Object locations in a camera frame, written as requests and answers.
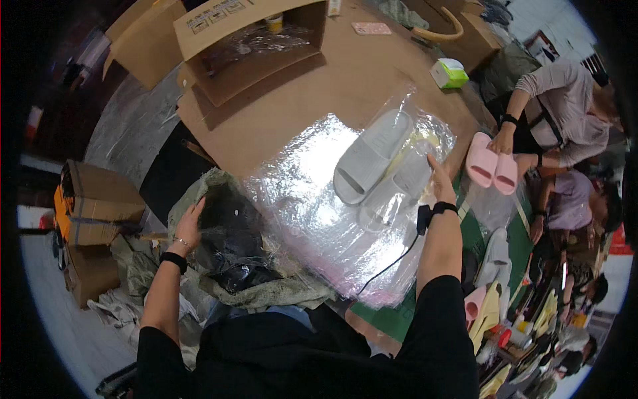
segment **pink slipper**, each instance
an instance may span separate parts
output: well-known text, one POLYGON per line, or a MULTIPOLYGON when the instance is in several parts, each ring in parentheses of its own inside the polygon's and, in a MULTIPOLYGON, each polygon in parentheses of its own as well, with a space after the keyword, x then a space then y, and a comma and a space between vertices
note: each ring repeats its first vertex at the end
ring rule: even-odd
POLYGON ((480 307, 483 304, 486 292, 486 286, 481 285, 479 288, 472 291, 470 295, 465 297, 465 321, 467 324, 475 320, 479 315, 480 307))
POLYGON ((472 139, 468 157, 465 159, 465 170, 479 186, 487 188, 492 185, 494 171, 498 163, 498 155, 487 149, 492 139, 482 132, 477 132, 472 139))
POLYGON ((499 154, 494 172, 494 187, 504 195, 512 195, 516 190, 518 166, 510 154, 499 154))

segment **black shirt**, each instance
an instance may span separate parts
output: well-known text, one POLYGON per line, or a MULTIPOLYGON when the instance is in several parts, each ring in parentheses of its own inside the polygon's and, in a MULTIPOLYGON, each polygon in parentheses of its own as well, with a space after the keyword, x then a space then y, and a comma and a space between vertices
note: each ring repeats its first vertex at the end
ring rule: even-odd
POLYGON ((269 312, 207 327, 193 372, 173 340, 145 327, 137 373, 137 398, 479 397, 461 284, 453 276, 423 288, 395 359, 340 350, 333 336, 269 312))

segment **wooden handle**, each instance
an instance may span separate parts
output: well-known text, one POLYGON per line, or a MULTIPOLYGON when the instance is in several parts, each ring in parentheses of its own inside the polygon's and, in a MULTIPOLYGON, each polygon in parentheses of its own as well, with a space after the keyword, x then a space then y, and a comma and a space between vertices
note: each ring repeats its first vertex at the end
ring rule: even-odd
POLYGON ((441 7, 441 11, 443 11, 443 13, 446 14, 447 17, 452 21, 452 25, 454 25, 454 31, 456 33, 452 33, 452 34, 434 33, 430 31, 426 31, 425 29, 421 29, 419 27, 413 27, 412 33, 416 34, 417 36, 423 39, 426 39, 429 41, 437 41, 437 42, 454 41, 460 38, 461 36, 463 36, 463 25, 461 25, 459 20, 456 19, 454 14, 452 14, 450 10, 448 10, 445 7, 441 7))

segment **concrete floor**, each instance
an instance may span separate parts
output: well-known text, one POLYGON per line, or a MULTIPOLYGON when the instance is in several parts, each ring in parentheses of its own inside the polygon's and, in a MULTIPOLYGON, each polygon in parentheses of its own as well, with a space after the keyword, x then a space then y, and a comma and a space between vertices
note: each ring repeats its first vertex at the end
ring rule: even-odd
MULTIPOLYGON (((128 75, 105 107, 86 151, 85 162, 115 170, 140 188, 153 160, 179 117, 181 91, 169 73, 152 91, 128 75)), ((147 209, 146 231, 166 228, 147 209)), ((51 252, 51 235, 21 238, 22 258, 40 319, 68 373, 87 397, 98 398, 98 383, 135 361, 136 351, 90 310, 80 310, 64 288, 51 252)))

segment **pink phone case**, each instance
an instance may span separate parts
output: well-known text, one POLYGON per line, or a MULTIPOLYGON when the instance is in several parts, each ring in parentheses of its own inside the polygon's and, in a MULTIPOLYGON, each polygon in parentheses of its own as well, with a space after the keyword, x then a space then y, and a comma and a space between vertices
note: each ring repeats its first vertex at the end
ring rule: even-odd
POLYGON ((352 27, 357 34, 392 34, 383 22, 352 22, 352 27))

